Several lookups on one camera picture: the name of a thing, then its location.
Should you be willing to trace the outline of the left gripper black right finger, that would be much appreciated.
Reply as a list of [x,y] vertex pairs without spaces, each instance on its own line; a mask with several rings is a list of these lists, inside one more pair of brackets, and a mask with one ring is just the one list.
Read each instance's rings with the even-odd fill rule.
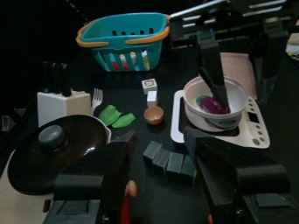
[[299,224],[286,168],[247,147],[188,128],[183,140],[200,174],[209,224]]

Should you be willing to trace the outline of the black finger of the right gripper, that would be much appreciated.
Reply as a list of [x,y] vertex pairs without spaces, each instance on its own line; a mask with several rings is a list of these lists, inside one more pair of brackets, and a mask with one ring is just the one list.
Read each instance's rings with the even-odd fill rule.
[[211,31],[199,31],[196,38],[200,50],[200,76],[208,84],[215,100],[228,113],[230,102],[220,63],[219,42]]
[[266,104],[276,84],[276,73],[286,53],[288,32],[280,21],[263,23],[263,32],[258,40],[259,55],[256,62],[258,102]]

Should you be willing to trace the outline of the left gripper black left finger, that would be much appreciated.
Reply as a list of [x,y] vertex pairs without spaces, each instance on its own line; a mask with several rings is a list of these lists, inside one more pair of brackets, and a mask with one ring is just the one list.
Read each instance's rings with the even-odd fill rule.
[[131,130],[59,174],[43,224],[131,224],[127,187],[135,148]]

